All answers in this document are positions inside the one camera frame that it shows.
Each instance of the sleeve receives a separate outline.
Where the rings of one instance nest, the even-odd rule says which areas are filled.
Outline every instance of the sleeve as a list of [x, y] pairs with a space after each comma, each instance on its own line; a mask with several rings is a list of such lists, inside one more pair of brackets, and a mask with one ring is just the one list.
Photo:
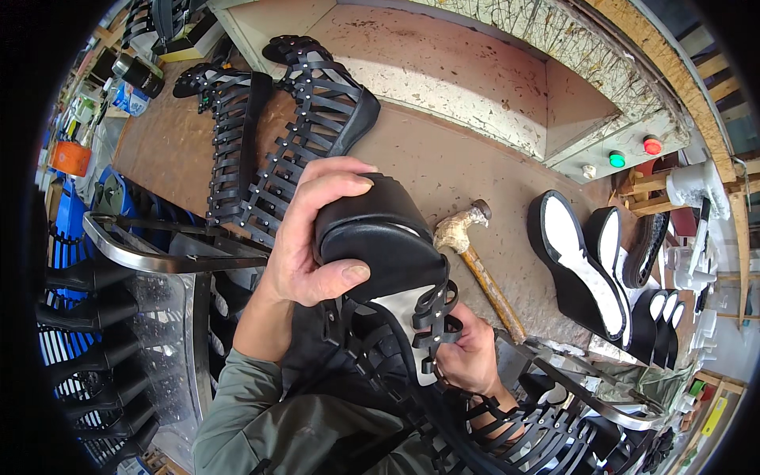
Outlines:
[[242, 355], [233, 348], [220, 373], [217, 395], [195, 437], [196, 473], [205, 473], [216, 455], [232, 448], [242, 430], [279, 402], [281, 395], [282, 373], [275, 363]]

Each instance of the green button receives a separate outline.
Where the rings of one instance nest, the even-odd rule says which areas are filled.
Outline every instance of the green button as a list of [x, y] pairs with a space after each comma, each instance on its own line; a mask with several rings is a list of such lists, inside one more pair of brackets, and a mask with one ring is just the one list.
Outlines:
[[622, 154], [612, 152], [610, 154], [610, 165], [615, 168], [623, 168], [625, 166], [625, 157]]

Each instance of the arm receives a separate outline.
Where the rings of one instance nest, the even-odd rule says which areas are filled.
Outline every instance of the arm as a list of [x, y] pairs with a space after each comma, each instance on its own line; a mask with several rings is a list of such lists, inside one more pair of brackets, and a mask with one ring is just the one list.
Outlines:
[[212, 459], [225, 448], [238, 451], [236, 436], [280, 400], [277, 362], [290, 345], [295, 302], [314, 306], [369, 279], [367, 265], [355, 259], [320, 267], [312, 240], [319, 209], [340, 197], [366, 193], [373, 183], [357, 173], [373, 171], [374, 166], [351, 157], [315, 160], [304, 169], [264, 275], [243, 309], [217, 396], [198, 429], [196, 469], [211, 470]]
[[[486, 397], [495, 397], [499, 401], [499, 409], [504, 412], [517, 407], [518, 403], [499, 379], [496, 368], [496, 347], [494, 344], [493, 328], [482, 318], [478, 318], [465, 304], [458, 303], [451, 314], [462, 322], [462, 336], [456, 343], [442, 344], [438, 349], [436, 359], [441, 374], [449, 384]], [[474, 396], [470, 402], [472, 407], [483, 400]], [[487, 426], [494, 421], [490, 413], [485, 413], [470, 421], [473, 429]], [[486, 437], [495, 439], [511, 424], [504, 424]], [[523, 435], [524, 428], [518, 429], [509, 440]]]

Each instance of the green shirt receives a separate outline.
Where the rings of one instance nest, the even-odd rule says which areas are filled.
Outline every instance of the green shirt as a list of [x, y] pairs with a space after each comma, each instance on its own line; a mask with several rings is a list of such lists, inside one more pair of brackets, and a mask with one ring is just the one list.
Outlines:
[[[399, 417], [337, 397], [281, 396], [276, 364], [232, 350], [193, 444], [196, 475], [249, 475], [262, 459], [271, 461], [267, 474], [312, 473], [339, 439], [363, 433], [380, 441], [404, 430]], [[435, 473], [428, 453], [412, 432], [366, 473]]]

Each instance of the hammer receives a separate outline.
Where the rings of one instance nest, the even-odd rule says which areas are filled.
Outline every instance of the hammer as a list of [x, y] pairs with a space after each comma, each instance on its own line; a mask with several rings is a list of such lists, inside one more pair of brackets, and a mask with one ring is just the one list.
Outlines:
[[477, 200], [472, 203], [470, 209], [447, 217], [438, 224], [435, 228], [433, 245], [436, 249], [447, 245], [462, 256], [464, 263], [467, 264], [477, 279], [480, 288], [488, 297], [491, 306], [496, 310], [496, 314], [507, 328], [512, 340], [517, 344], [522, 344], [527, 337], [522, 323], [520, 323], [512, 306], [509, 305], [507, 298], [504, 297], [502, 290], [499, 289], [499, 285], [493, 280], [491, 273], [487, 271], [477, 252], [473, 249], [470, 238], [467, 237], [467, 228], [472, 223], [488, 227], [489, 219], [491, 219], [491, 208], [484, 200]]

